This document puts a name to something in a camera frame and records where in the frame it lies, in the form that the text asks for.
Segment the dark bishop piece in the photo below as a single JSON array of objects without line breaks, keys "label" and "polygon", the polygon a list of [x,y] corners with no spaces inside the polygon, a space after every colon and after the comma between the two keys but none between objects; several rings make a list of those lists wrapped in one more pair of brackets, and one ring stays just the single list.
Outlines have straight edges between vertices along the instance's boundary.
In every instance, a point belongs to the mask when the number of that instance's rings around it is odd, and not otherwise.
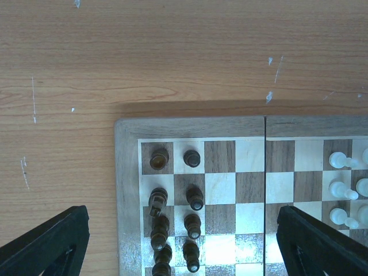
[{"label": "dark bishop piece", "polygon": [[154,251],[161,251],[166,246],[169,226],[170,222],[166,216],[158,216],[153,219],[150,238]]}]

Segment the white pawn piece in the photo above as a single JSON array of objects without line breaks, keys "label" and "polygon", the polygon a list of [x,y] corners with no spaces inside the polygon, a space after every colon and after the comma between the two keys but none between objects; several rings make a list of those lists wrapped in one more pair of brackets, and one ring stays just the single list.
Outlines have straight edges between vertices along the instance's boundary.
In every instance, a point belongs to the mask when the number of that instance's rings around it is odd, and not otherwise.
[{"label": "white pawn piece", "polygon": [[329,156],[329,163],[333,168],[356,168],[359,165],[356,159],[347,157],[343,152],[333,152]]}]

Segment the white chess piece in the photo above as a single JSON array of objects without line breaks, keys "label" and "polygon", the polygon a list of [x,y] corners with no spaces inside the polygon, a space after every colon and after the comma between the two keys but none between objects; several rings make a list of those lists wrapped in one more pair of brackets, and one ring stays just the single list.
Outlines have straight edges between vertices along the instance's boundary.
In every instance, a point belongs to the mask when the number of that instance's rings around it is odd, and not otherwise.
[{"label": "white chess piece", "polygon": [[343,182],[332,182],[329,186],[329,192],[336,198],[344,198],[347,200],[357,200],[359,194],[348,188]]},{"label": "white chess piece", "polygon": [[345,225],[351,229],[359,227],[358,221],[348,217],[347,212],[341,208],[334,208],[329,213],[330,220],[336,225]]}]

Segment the dark pawn piece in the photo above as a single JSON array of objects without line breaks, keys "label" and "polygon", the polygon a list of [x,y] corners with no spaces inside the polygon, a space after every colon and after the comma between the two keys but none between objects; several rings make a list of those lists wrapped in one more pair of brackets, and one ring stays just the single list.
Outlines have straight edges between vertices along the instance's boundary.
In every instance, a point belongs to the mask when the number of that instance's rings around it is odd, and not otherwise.
[{"label": "dark pawn piece", "polygon": [[204,196],[198,187],[192,187],[186,192],[186,199],[192,210],[199,211],[204,206]]},{"label": "dark pawn piece", "polygon": [[201,156],[196,150],[189,149],[184,153],[183,161],[187,166],[195,168],[200,165]]},{"label": "dark pawn piece", "polygon": [[195,240],[201,236],[201,220],[196,214],[189,214],[184,219],[184,226],[189,238]]},{"label": "dark pawn piece", "polygon": [[186,261],[187,269],[189,272],[196,273],[199,270],[199,255],[200,251],[195,243],[186,242],[183,245],[183,257]]}]

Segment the white rook piece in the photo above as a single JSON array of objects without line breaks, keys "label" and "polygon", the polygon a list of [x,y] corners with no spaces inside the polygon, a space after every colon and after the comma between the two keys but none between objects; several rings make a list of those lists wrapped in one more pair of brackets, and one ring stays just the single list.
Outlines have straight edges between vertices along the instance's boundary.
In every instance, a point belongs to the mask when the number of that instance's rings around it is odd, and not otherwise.
[{"label": "white rook piece", "polygon": [[368,164],[368,148],[365,149],[362,153],[362,161],[365,163],[365,164]]}]

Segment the white knight piece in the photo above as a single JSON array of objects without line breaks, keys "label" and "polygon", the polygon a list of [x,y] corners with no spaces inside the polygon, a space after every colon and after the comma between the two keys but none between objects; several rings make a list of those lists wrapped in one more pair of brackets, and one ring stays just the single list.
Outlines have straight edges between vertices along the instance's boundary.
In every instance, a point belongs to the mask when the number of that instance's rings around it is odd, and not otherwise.
[{"label": "white knight piece", "polygon": [[356,190],[360,195],[368,197],[368,179],[367,178],[360,179],[356,183]]}]

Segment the dark queen piece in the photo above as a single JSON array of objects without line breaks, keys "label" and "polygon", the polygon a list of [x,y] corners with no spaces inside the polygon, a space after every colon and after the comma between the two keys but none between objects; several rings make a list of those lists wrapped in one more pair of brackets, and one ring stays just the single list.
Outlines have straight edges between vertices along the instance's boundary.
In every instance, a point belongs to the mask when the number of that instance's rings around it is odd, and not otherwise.
[{"label": "dark queen piece", "polygon": [[160,251],[154,252],[155,265],[152,268],[153,276],[170,276],[171,267],[169,265],[172,259],[172,249],[169,244],[166,244]]}]

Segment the dark rook piece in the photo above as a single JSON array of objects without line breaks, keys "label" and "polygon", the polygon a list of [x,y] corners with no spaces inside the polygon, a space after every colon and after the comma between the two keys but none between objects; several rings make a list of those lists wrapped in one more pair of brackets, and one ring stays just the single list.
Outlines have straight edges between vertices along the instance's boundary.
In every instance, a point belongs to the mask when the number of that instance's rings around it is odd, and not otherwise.
[{"label": "dark rook piece", "polygon": [[153,151],[149,160],[149,165],[154,170],[162,170],[169,160],[168,151],[165,148],[158,148]]}]

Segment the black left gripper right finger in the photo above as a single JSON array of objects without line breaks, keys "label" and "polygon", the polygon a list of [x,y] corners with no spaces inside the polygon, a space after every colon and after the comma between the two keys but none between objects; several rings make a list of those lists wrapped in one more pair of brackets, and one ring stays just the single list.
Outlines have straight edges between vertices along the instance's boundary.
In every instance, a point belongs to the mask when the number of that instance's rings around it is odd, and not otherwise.
[{"label": "black left gripper right finger", "polygon": [[277,242],[289,275],[367,275],[367,247],[295,206],[277,218]]}]

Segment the wooden chess board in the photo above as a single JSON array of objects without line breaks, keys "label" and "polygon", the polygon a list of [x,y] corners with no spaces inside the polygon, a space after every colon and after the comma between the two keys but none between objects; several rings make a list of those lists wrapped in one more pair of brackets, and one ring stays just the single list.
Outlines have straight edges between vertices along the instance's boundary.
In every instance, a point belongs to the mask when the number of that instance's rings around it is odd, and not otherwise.
[{"label": "wooden chess board", "polygon": [[[152,275],[148,200],[159,187],[168,193],[161,215],[170,222],[172,275],[189,275],[186,242],[199,248],[198,275],[286,275],[276,237],[278,213],[286,205],[367,244],[367,227],[357,218],[367,197],[358,193],[357,200],[347,200],[329,192],[336,181],[357,192],[357,182],[367,178],[365,116],[128,118],[115,123],[114,140],[120,275]],[[150,166],[158,148],[169,154],[162,170]],[[187,150],[200,154],[198,167],[184,163]],[[333,152],[359,165],[333,168]],[[199,211],[186,199],[192,187],[204,196]],[[334,224],[329,217],[334,208],[345,210],[359,227]],[[184,226],[189,214],[201,220],[195,240]]]}]

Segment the dark knight piece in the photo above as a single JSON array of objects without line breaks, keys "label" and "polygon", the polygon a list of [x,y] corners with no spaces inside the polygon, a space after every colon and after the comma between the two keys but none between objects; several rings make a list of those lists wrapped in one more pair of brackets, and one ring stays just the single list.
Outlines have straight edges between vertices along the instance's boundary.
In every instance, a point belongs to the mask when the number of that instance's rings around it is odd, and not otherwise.
[{"label": "dark knight piece", "polygon": [[166,207],[167,199],[168,193],[166,189],[161,187],[153,189],[148,200],[149,215],[151,217],[158,217]]}]

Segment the white bishop piece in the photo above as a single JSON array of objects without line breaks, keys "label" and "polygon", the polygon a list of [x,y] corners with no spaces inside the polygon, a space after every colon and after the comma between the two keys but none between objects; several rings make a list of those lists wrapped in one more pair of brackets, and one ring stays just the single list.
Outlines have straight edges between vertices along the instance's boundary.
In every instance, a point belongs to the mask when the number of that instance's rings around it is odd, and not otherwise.
[{"label": "white bishop piece", "polygon": [[357,218],[360,224],[364,227],[368,226],[368,206],[362,205],[357,211]]}]

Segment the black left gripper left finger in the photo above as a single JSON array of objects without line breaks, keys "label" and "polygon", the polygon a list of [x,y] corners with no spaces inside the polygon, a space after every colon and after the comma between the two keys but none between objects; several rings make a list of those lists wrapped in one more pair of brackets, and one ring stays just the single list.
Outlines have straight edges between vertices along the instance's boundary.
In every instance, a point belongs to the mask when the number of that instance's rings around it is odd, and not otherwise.
[{"label": "black left gripper left finger", "polygon": [[2,246],[1,275],[79,275],[89,237],[86,206],[72,206]]}]

